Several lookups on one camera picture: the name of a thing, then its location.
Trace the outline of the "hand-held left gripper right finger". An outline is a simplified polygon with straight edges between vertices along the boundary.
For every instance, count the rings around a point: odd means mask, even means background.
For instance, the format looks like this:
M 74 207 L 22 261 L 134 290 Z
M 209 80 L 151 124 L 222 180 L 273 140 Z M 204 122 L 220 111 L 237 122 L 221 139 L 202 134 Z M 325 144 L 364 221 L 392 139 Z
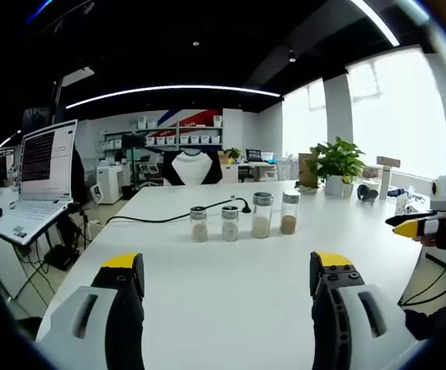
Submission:
M 313 251 L 309 272 L 314 369 L 401 369 L 418 352 L 404 311 L 351 260 Z

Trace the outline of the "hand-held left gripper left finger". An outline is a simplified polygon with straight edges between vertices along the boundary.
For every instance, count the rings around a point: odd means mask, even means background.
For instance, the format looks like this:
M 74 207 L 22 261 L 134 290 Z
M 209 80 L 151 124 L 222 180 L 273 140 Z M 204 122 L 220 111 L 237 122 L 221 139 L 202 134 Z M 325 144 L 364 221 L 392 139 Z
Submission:
M 143 256 L 111 258 L 51 314 L 38 346 L 57 369 L 143 369 L 143 299 Z

